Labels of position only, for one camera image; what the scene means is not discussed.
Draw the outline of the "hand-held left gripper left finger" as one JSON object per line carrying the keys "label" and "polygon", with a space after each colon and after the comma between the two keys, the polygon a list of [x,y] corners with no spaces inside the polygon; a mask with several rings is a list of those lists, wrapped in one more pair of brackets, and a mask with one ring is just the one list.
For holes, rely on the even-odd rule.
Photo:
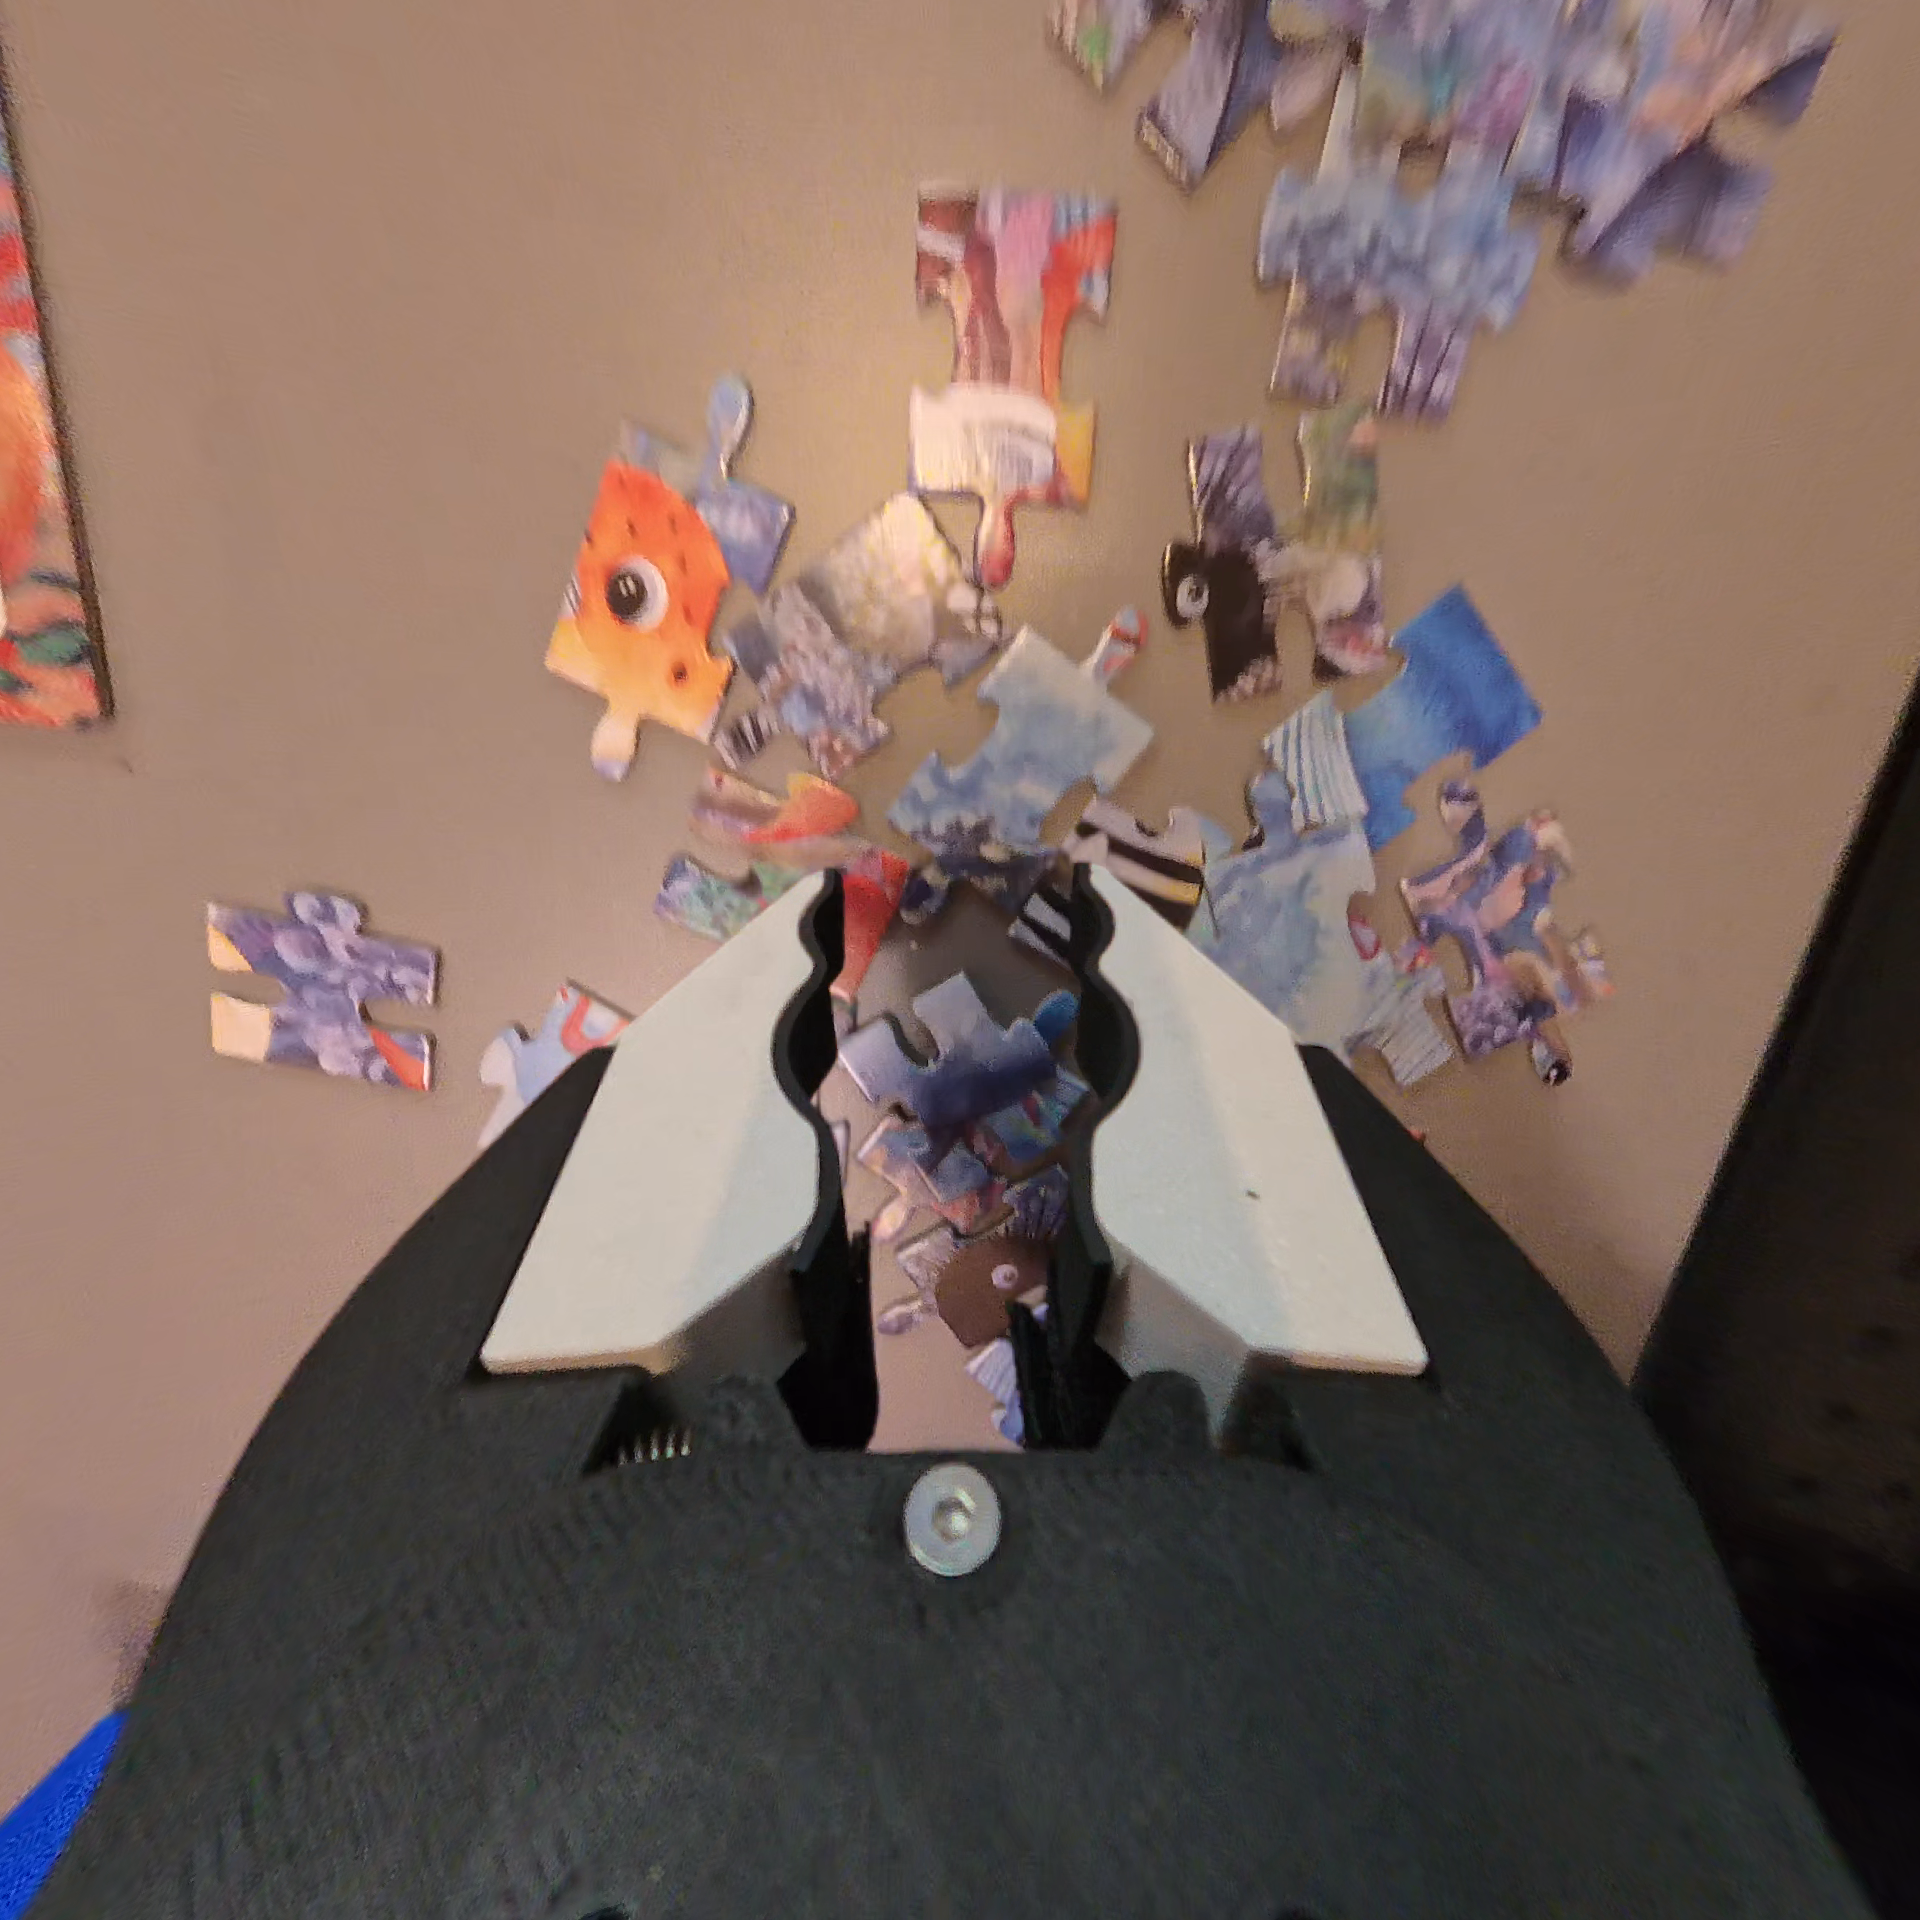
{"label": "hand-held left gripper left finger", "polygon": [[819,1107],[846,933],[844,874],[804,875],[593,1056],[489,1376],[635,1370],[684,1407],[758,1378],[815,1450],[873,1440],[871,1249]]}

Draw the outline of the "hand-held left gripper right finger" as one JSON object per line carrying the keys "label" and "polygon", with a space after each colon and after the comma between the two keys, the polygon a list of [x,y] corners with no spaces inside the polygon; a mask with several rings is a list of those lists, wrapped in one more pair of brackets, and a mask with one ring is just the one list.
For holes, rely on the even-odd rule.
{"label": "hand-held left gripper right finger", "polygon": [[1217,1440],[1263,1376],[1419,1378],[1429,1349],[1303,1048],[1102,869],[1070,885],[1075,1060],[1044,1312],[1007,1311],[1021,1450],[1092,1450],[1185,1380]]}

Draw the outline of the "black white spotted puzzle piece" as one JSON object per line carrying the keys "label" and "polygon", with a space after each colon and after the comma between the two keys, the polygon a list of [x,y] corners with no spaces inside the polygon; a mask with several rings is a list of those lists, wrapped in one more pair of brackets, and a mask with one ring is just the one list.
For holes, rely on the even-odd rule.
{"label": "black white spotted puzzle piece", "polygon": [[892,737],[879,703],[904,677],[935,667],[952,687],[1005,642],[1001,605],[969,579],[927,503],[888,496],[721,637],[755,707],[713,751],[741,773],[791,737],[837,779]]}

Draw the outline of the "red white banded puzzle piece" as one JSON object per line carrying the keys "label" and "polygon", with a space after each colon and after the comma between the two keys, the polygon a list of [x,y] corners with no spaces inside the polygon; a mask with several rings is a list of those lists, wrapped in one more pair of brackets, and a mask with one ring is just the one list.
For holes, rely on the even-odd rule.
{"label": "red white banded puzzle piece", "polygon": [[1063,399],[1065,336],[1112,297],[1117,203],[1005,186],[925,186],[917,301],[950,317],[950,372],[912,392],[908,482],[979,506],[973,577],[997,592],[1016,565],[1021,508],[1083,511],[1097,409]]}

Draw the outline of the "blue mottled puzzle piece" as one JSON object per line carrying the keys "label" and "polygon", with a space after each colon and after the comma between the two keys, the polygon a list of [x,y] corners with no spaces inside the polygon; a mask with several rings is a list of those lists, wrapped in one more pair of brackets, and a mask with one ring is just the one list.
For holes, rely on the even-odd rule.
{"label": "blue mottled puzzle piece", "polygon": [[1287,289],[1268,392],[1329,407],[1360,325],[1389,320],[1375,412],[1447,421],[1477,333],[1520,313],[1540,251],[1500,171],[1447,168],[1421,195],[1392,171],[1277,177],[1254,251],[1257,281]]}

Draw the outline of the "pile of loose puzzle pieces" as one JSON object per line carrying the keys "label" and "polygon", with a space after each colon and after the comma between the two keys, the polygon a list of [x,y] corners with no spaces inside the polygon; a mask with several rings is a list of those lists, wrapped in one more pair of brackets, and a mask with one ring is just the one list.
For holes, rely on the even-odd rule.
{"label": "pile of loose puzzle pieces", "polygon": [[[1737,257],[1769,175],[1717,143],[1757,113],[1808,108],[1835,34],[1797,4],[1053,4],[1048,32],[1089,84],[1115,82],[1166,17],[1183,57],[1137,132],[1193,186],[1253,113],[1288,129],[1327,109],[1316,170],[1392,171],[1411,195],[1444,170],[1500,171],[1517,225],[1568,217],[1566,251],[1604,281],[1638,281],[1659,257]],[[1311,629],[1315,696],[1265,737],[1244,844],[1173,810],[1157,833],[1112,807],[1152,743],[1112,680],[1145,645],[1134,608],[1075,660],[1032,629],[947,687],[935,667],[881,703],[892,737],[837,779],[782,737],[744,771],[709,771],[700,819],[758,856],[741,877],[685,858],[657,911],[725,941],[795,888],[833,869],[847,889],[851,1002],[894,922],[923,922],[969,883],[1013,912],[1014,938],[1070,963],[1070,885],[1102,869],[1303,1048],[1372,1052],[1411,1089],[1454,1056],[1525,1045],[1545,1084],[1568,1076],[1559,1024],[1609,979],[1588,933],[1555,928],[1549,893],[1568,839],[1549,812],[1491,844],[1478,793],[1447,785],[1461,858],[1404,891],[1414,939],[1385,951],[1356,911],[1375,852],[1413,823],[1408,792],[1440,762],[1484,767],[1543,721],[1517,667],[1462,589],[1400,632],[1385,624],[1375,396],[1389,320],[1367,320],[1347,388],[1300,405],[1303,500],[1279,522],[1254,425],[1185,451],[1193,531],[1168,545],[1161,604],[1199,632],[1217,703],[1281,687],[1279,619]],[[731,485],[751,394],[711,394],[709,451],[684,463],[646,439],[603,468],[566,579],[547,667],[603,711],[592,767],[622,779],[639,730],[662,722],[713,745],[755,707],[721,637],[772,592],[791,511]]]}

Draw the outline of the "blue plastic bin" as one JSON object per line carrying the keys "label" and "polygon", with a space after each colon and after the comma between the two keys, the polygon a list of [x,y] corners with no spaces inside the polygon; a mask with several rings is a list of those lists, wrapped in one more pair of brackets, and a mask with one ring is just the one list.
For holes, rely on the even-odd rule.
{"label": "blue plastic bin", "polygon": [[33,1861],[57,1861],[103,1784],[128,1716],[101,1716],[68,1754],[5,1816],[5,1880],[21,1880]]}

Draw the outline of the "puzzle frame board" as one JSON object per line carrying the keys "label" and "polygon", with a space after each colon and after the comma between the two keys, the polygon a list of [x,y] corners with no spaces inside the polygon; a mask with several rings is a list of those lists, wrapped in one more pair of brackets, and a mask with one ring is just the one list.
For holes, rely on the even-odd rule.
{"label": "puzzle frame board", "polygon": [[3,98],[3,721],[86,732],[112,672],[45,325],[31,193]]}

